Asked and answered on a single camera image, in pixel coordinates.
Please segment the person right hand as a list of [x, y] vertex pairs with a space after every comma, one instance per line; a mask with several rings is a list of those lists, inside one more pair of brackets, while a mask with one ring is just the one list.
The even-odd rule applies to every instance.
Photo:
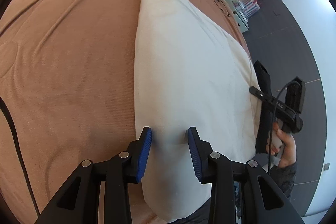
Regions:
[[296, 163], [297, 150], [294, 137], [292, 135], [289, 135], [288, 133], [283, 132], [277, 122], [273, 123], [271, 137], [273, 137], [273, 133], [275, 133], [276, 136], [283, 142], [284, 147], [281, 159], [277, 167], [286, 168]]

